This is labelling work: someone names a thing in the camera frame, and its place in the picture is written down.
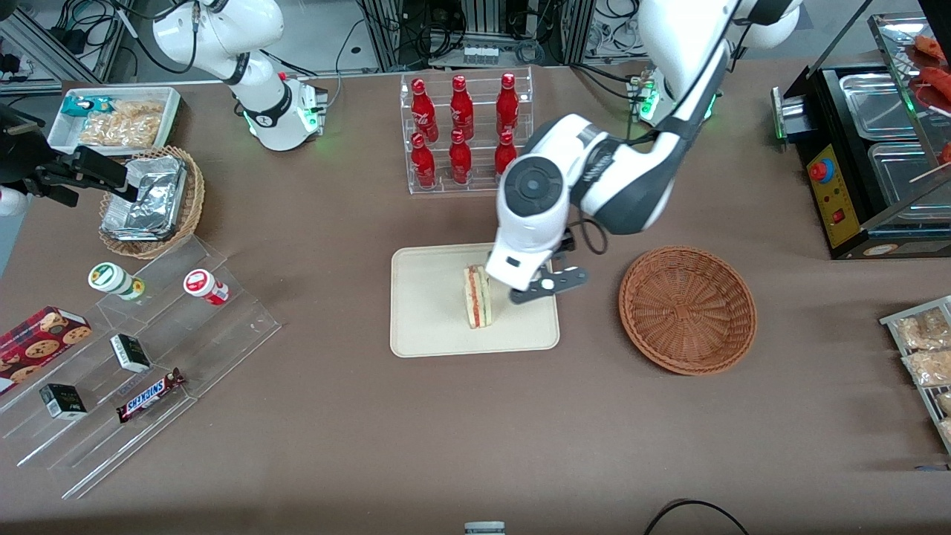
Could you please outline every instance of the wicker basket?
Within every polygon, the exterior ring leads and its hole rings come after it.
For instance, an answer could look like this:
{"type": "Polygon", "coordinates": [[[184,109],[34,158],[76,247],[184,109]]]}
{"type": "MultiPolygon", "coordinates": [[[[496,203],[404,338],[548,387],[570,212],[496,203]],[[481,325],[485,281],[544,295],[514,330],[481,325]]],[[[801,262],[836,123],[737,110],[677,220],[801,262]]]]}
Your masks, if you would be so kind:
{"type": "Polygon", "coordinates": [[[634,261],[621,281],[618,307],[637,348],[684,375],[732,367],[756,335],[746,283],[726,262],[695,248],[659,248],[634,261]]]}
{"type": "MultiPolygon", "coordinates": [[[[161,149],[149,150],[142,154],[136,154],[133,158],[158,158],[161,156],[176,156],[188,165],[188,175],[185,177],[185,190],[182,199],[182,208],[179,211],[178,229],[175,234],[163,242],[120,242],[106,236],[101,230],[99,238],[103,240],[106,247],[114,253],[124,256],[132,256],[140,260],[151,260],[166,249],[171,248],[182,238],[187,237],[195,231],[199,219],[202,218],[202,203],[204,202],[204,178],[202,170],[195,165],[195,160],[187,152],[175,147],[162,147],[161,149]]],[[[99,203],[99,215],[106,216],[106,208],[109,206],[111,193],[103,196],[99,203]]]]}

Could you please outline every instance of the emergency stop button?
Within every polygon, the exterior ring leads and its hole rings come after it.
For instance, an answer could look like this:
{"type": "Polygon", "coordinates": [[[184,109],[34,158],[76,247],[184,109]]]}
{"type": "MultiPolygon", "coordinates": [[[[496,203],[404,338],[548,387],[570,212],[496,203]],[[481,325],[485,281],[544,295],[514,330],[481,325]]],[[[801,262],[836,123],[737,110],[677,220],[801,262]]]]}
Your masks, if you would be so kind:
{"type": "Polygon", "coordinates": [[[815,180],[819,184],[828,183],[830,180],[832,180],[833,174],[835,174],[835,164],[833,164],[832,160],[828,158],[823,158],[822,160],[809,166],[809,178],[815,180]]]}

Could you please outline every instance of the table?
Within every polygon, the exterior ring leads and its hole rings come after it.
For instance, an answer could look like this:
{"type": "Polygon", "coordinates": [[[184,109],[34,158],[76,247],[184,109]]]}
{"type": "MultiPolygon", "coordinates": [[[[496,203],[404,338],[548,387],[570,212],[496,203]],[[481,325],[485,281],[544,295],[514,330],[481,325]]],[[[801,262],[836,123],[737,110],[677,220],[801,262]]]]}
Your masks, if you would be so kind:
{"type": "MultiPolygon", "coordinates": [[[[82,500],[0,458],[0,527],[631,533],[695,497],[752,533],[947,532],[951,474],[912,470],[947,457],[877,319],[949,293],[949,264],[827,260],[802,166],[770,139],[768,91],[802,66],[728,76],[660,221],[603,257],[574,254],[592,282],[558,297],[555,349],[415,360],[388,345],[391,256],[491,241],[495,209],[407,193],[398,76],[345,79],[326,135],[287,153],[248,135],[226,87],[179,86],[172,142],[207,182],[198,234],[286,327],[82,500]],[[674,244],[719,255],[752,290],[756,342],[727,373],[673,376],[622,330],[625,269],[674,244]]],[[[623,134],[623,101],[568,69],[534,72],[539,124],[578,112],[623,134]]],[[[96,262],[141,265],[99,242],[99,199],[34,205],[0,279],[0,326],[47,304],[85,310],[96,262]]],[[[712,513],[673,516],[655,533],[729,532],[712,513]]]]}

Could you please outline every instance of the red bottle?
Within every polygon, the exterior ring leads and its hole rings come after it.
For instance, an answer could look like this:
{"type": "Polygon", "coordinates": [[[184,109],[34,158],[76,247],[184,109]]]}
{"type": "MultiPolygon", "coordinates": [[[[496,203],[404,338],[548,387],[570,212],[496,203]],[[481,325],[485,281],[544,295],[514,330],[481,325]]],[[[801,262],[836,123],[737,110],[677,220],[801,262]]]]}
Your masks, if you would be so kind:
{"type": "Polygon", "coordinates": [[[518,95],[515,94],[515,75],[502,74],[502,91],[495,101],[495,130],[502,135],[505,130],[515,131],[518,126],[518,95]]]}
{"type": "Polygon", "coordinates": [[[449,102],[453,114],[453,128],[462,130],[467,140],[476,135],[476,118],[473,113],[473,97],[466,90],[466,77],[453,76],[453,100],[449,102]]]}
{"type": "Polygon", "coordinates": [[[518,151],[512,145],[512,131],[505,130],[498,136],[498,147],[495,148],[495,179],[502,178],[505,168],[518,157],[518,151]]]}
{"type": "Polygon", "coordinates": [[[426,140],[435,143],[439,139],[439,128],[436,126],[436,107],[433,99],[426,94],[426,83],[419,78],[410,83],[413,88],[413,122],[417,130],[426,136],[426,140]]]}
{"type": "Polygon", "coordinates": [[[460,129],[453,130],[453,145],[449,147],[449,161],[453,165],[453,180],[461,186],[469,184],[473,154],[466,144],[465,134],[460,129]]]}
{"type": "Polygon", "coordinates": [[[436,186],[436,160],[433,159],[433,153],[426,147],[426,140],[421,133],[413,132],[410,141],[413,143],[410,159],[413,160],[413,172],[417,176],[419,187],[432,189],[436,186]]]}

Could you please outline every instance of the white robotic arm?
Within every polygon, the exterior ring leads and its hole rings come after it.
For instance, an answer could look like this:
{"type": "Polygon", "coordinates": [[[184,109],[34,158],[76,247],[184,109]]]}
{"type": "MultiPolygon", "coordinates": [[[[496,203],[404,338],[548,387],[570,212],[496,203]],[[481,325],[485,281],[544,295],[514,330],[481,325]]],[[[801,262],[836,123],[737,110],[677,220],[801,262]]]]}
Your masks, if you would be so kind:
{"type": "Polygon", "coordinates": [[[156,20],[152,32],[168,57],[192,63],[231,87],[251,132],[265,147],[293,149],[320,133],[320,103],[326,95],[297,80],[283,80],[258,51],[284,32],[274,0],[188,2],[156,20]]]}
{"type": "Polygon", "coordinates": [[[729,45],[724,36],[731,21],[745,12],[775,23],[789,15],[791,3],[642,0],[644,46],[668,74],[678,104],[658,124],[646,153],[577,115],[535,131],[499,183],[499,226],[486,264],[489,275],[512,287],[513,301],[552,295],[587,280],[583,270],[551,274],[544,268],[561,246],[570,205],[612,234],[634,234],[657,220],[726,72],[729,45]]]}

